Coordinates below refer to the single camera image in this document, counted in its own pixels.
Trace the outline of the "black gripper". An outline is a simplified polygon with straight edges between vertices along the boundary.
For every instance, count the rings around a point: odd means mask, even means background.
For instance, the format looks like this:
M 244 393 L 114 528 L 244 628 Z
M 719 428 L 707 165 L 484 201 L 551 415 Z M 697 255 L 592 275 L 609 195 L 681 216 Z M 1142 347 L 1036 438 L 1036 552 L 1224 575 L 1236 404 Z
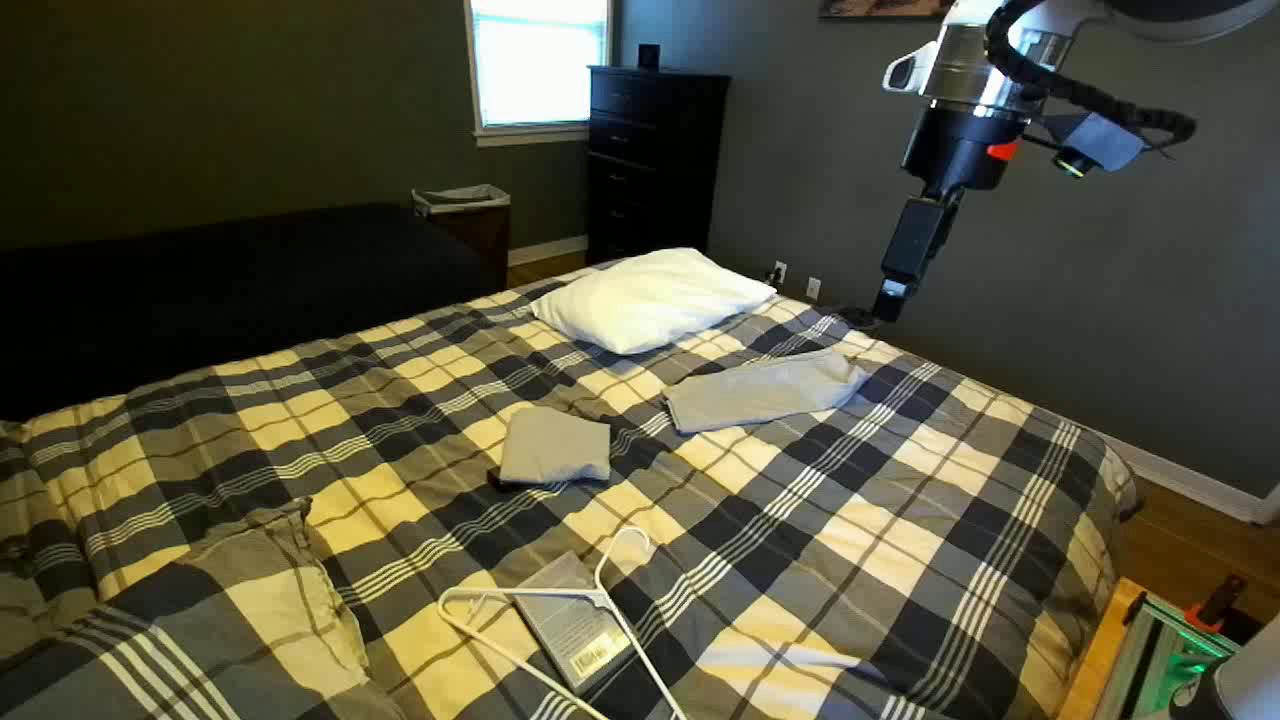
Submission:
M 909 140 L 902 171 L 922 184 L 926 195 L 914 195 L 898 208 L 890 241 L 879 260 L 879 289 L 873 316 L 894 323 L 914 283 L 922 280 L 932 255 L 950 232 L 955 201 L 969 186 L 994 186 L 1004 169 L 1017 158 L 1025 125 L 1006 115 L 970 115 L 955 108 L 926 108 Z

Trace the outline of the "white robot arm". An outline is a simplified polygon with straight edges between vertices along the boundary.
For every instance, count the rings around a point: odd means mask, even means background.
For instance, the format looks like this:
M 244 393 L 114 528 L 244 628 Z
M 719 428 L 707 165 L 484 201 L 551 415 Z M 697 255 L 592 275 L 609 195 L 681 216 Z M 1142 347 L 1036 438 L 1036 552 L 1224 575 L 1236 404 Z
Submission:
M 955 0 L 938 31 L 879 76 L 882 93 L 922 95 L 926 108 L 902 152 L 919 195 L 898 208 L 863 320 L 898 320 L 944 248 L 959 201 L 994 186 L 1018 140 L 1048 148 L 1061 171 L 1087 176 L 1120 171 L 1194 133 L 1182 113 L 1114 98 L 1063 76 L 1085 25 L 1114 19 L 1142 38 L 1201 42 L 1231 34 L 1271 6 L 1275 0 Z

